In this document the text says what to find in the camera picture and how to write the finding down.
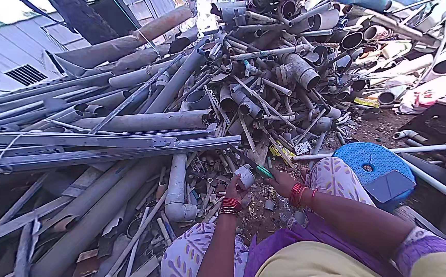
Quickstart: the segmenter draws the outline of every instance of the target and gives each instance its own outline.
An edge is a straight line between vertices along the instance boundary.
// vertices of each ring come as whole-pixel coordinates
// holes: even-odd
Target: bangle
[[[238,216],[238,210],[232,207],[221,207],[218,210],[218,215],[220,214],[232,214],[234,216]]]
[[[312,192],[312,197],[310,198],[310,208],[312,208],[312,204],[314,203],[314,196],[316,192],[318,192],[318,188],[315,188],[314,192]]]
[[[300,199],[302,198],[302,194],[305,191],[306,187],[300,183],[296,183],[291,189],[291,194],[289,196],[289,202],[291,205],[295,207],[300,207]]]
[[[233,198],[223,198],[223,202],[221,203],[221,207],[230,207],[234,208],[236,211],[240,211],[242,209],[242,205],[240,202]]]

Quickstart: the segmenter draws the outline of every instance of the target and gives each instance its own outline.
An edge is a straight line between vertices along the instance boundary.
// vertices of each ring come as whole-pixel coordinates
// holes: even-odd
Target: vent
[[[25,86],[38,83],[47,78],[47,76],[30,65],[23,65],[4,74]]]

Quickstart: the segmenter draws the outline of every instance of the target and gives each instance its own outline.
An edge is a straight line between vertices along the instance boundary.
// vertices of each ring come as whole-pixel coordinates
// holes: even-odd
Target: woman's right hand
[[[266,182],[271,184],[279,195],[289,198],[291,189],[297,183],[296,180],[286,172],[279,172],[276,169],[269,169],[269,171],[272,173],[275,180],[272,178],[267,178],[265,179]]]

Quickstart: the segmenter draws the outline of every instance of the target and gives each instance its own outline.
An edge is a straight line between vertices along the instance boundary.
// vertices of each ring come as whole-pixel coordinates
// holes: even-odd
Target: woman's left hand
[[[241,188],[244,188],[244,184],[240,180],[240,174],[234,176],[231,179],[231,182],[229,185],[226,186],[226,195],[225,197],[232,198],[237,200],[239,203],[242,202],[242,198],[249,192],[249,190],[242,190]]]

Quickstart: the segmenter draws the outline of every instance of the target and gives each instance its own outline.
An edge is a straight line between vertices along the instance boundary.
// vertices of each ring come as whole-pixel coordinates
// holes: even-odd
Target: hand
[[[272,173],[274,178],[267,178],[265,179],[267,183],[271,184],[273,188],[278,192],[279,195],[285,198],[289,198],[291,194],[291,189],[296,184],[296,180],[291,177],[290,174],[286,172],[279,172],[276,169],[269,169],[269,171]]]
[[[233,198],[241,203],[242,198],[244,198],[244,196],[249,192],[249,190],[241,189],[244,187],[244,184],[240,180],[240,176],[241,174],[238,174],[231,179],[230,184],[226,186],[225,197]]]

